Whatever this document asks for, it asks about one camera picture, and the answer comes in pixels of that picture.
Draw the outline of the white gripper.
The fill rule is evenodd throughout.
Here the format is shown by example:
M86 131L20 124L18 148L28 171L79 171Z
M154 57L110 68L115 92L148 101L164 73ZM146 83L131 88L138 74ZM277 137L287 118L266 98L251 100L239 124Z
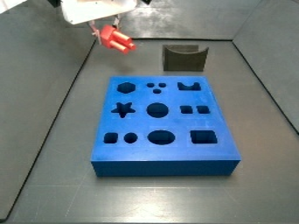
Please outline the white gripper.
M136 0L60 0L60 7L64 19L72 25L88 22L91 33L102 44L95 20L132 11ZM120 27L119 17L115 18L114 27Z

